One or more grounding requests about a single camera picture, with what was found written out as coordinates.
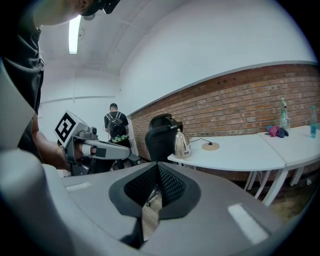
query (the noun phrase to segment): wooden coaster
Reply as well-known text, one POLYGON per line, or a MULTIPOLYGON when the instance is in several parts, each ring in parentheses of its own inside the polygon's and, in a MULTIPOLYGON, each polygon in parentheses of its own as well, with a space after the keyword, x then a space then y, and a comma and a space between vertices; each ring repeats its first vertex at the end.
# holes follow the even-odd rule
POLYGON ((220 148, 220 145, 215 142, 212 142, 212 145, 209 145, 209 142, 204 143, 202 145, 202 149, 207 151, 214 151, 214 150, 218 150, 219 148, 220 148))

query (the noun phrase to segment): black cable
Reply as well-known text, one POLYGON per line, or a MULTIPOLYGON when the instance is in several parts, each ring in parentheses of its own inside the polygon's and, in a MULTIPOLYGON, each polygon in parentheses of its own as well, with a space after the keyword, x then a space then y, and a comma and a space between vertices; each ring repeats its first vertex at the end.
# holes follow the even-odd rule
POLYGON ((210 143, 211 143, 211 141, 206 140, 206 139, 204 139, 204 138, 198 138, 198 139, 196 139, 196 140, 190 141, 190 143, 191 143, 191 142, 196 142, 196 141, 198 141, 198 140, 204 140, 204 141, 206 141, 206 142, 210 142, 210 143))

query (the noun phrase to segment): wooden floor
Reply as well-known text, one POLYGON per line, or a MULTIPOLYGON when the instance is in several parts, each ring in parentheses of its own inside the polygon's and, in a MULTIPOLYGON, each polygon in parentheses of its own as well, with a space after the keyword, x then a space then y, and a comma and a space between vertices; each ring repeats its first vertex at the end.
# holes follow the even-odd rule
MULTIPOLYGON (((309 202, 313 193, 315 192, 317 185, 319 184, 319 175, 314 175, 308 178, 312 184, 307 185, 307 179, 301 180, 295 186, 289 186, 284 184, 279 192, 278 196, 274 199, 270 205, 270 209, 274 211, 278 217, 284 222, 288 222, 291 218, 298 215, 309 202)), ((261 193, 259 200, 263 200, 264 196, 268 192, 266 187, 261 193)), ((255 195, 257 188, 252 188, 250 193, 255 195)), ((148 240, 155 232, 158 226, 158 213, 162 208, 161 194, 156 195, 150 201, 150 207, 144 206, 142 208, 142 228, 144 240, 148 240)))

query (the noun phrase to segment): clear bottle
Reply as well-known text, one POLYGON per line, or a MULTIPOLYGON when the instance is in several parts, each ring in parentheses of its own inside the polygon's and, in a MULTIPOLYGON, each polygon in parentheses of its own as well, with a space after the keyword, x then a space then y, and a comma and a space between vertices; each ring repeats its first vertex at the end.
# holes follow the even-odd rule
POLYGON ((310 133, 311 133, 311 138, 316 137, 317 133, 317 113, 316 113, 316 106, 311 107, 312 112, 311 112, 311 120, 310 120, 310 133))
POLYGON ((287 110, 287 103, 285 102, 285 98, 281 99, 281 117, 280 117, 280 127, 286 130, 290 129, 290 118, 287 110))

